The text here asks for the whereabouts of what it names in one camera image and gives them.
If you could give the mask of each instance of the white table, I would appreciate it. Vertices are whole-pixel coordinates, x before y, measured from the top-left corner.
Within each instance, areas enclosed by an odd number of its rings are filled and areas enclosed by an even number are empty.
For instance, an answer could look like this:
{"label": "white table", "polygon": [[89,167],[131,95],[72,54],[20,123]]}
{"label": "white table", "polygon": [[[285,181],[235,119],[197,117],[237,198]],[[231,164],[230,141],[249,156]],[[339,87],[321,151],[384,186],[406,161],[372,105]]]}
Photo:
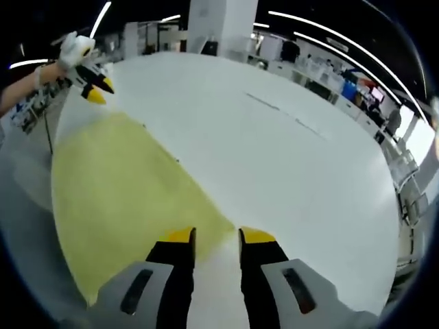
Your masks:
{"label": "white table", "polygon": [[[107,108],[71,91],[57,141],[125,111],[237,227],[272,233],[349,308],[381,312],[398,257],[398,206],[379,145],[354,120],[301,86],[223,58],[158,53],[115,64],[112,80]],[[201,317],[245,328],[238,262],[234,237],[195,269],[188,328],[205,326]]]}

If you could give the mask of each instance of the yellow cloth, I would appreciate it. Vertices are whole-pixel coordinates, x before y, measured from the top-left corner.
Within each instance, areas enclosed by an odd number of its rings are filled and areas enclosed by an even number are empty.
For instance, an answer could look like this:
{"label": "yellow cloth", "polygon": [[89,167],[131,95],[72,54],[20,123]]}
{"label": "yellow cloth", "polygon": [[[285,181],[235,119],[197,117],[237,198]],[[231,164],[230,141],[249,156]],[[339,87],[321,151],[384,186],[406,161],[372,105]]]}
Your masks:
{"label": "yellow cloth", "polygon": [[234,229],[145,128],[121,113],[62,141],[52,180],[60,244],[89,304],[170,232],[196,227],[199,260]]}

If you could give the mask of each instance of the window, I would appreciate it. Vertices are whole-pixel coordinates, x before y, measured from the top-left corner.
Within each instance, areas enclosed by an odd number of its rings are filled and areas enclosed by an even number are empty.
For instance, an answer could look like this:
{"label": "window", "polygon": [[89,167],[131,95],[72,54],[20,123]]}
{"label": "window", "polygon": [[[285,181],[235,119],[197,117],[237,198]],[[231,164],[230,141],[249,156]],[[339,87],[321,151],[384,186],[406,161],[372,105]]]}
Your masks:
{"label": "window", "polygon": [[402,105],[399,110],[399,114],[401,115],[401,125],[395,132],[395,136],[398,138],[403,138],[407,129],[409,129],[410,122],[413,119],[413,111],[410,110],[407,106]]}
{"label": "window", "polygon": [[413,132],[410,134],[405,146],[412,153],[418,166],[420,166],[427,156],[435,134],[434,129],[430,127],[428,123],[422,119],[417,120]]}

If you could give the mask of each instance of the computer monitor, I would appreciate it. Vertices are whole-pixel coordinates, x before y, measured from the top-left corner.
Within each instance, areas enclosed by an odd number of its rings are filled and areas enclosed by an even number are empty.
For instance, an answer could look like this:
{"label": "computer monitor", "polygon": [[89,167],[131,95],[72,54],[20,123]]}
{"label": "computer monitor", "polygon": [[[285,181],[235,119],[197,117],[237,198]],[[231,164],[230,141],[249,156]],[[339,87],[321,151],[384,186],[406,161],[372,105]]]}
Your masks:
{"label": "computer monitor", "polygon": [[384,99],[384,95],[381,91],[378,90],[377,87],[373,87],[372,89],[372,96],[378,99],[378,101],[381,103]]}

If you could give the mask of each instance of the blue container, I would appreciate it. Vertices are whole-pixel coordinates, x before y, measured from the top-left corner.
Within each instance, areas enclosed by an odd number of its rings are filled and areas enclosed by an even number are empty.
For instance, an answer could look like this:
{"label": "blue container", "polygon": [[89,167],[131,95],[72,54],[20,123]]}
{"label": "blue container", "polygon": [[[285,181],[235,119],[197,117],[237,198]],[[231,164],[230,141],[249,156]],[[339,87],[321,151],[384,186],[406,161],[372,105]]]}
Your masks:
{"label": "blue container", "polygon": [[342,96],[350,101],[353,101],[356,93],[357,93],[357,86],[354,83],[345,80]]}

